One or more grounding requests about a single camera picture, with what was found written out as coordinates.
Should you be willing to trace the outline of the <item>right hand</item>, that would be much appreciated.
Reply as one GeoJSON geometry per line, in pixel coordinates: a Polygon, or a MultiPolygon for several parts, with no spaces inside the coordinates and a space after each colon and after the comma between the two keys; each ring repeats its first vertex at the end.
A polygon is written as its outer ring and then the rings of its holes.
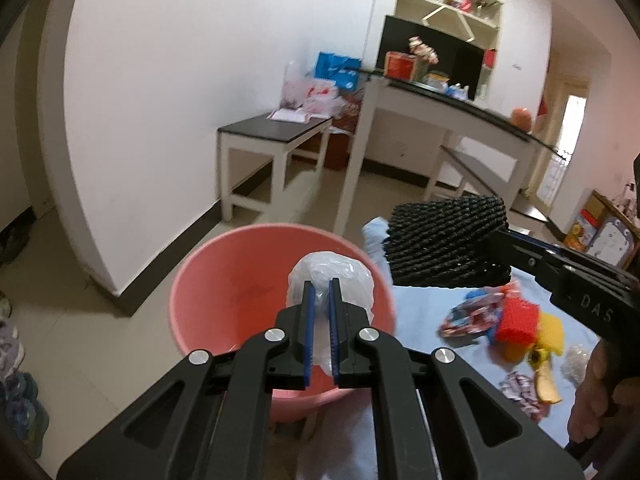
{"type": "Polygon", "coordinates": [[[608,393],[605,381],[614,363],[612,347],[601,339],[593,349],[586,368],[584,381],[576,389],[575,401],[570,411],[567,432],[570,442],[582,443],[594,438],[602,429],[605,414],[611,404],[619,413],[626,414],[633,422],[639,419],[639,377],[623,372],[623,379],[608,393]]]}

